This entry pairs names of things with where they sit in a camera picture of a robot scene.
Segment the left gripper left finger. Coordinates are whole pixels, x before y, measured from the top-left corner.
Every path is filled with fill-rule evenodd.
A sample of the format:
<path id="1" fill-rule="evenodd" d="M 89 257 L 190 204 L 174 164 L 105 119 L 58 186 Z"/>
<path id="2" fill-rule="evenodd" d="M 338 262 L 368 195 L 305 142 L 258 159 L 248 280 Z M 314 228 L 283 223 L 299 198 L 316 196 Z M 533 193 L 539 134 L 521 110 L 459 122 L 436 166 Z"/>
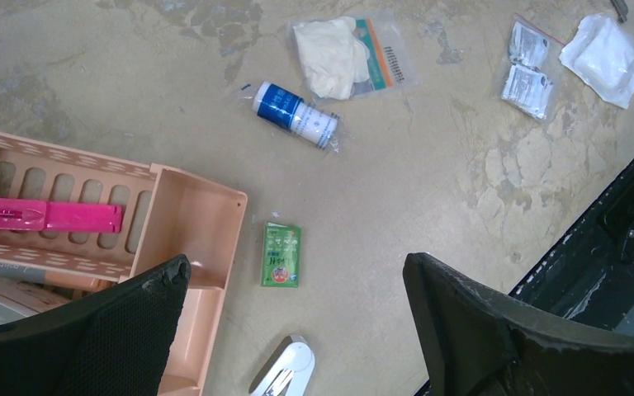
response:
<path id="1" fill-rule="evenodd" d="M 0 325 L 0 395 L 155 395 L 192 270 L 183 254 Z"/>

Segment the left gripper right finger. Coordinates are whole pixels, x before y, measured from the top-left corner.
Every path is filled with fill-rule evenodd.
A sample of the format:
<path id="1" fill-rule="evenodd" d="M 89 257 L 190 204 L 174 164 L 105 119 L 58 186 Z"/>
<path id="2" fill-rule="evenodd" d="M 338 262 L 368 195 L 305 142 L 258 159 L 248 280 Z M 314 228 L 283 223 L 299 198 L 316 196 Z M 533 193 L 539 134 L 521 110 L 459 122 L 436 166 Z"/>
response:
<path id="1" fill-rule="evenodd" d="M 634 395 L 634 337 L 537 309 L 410 253 L 403 280 L 432 395 Z"/>

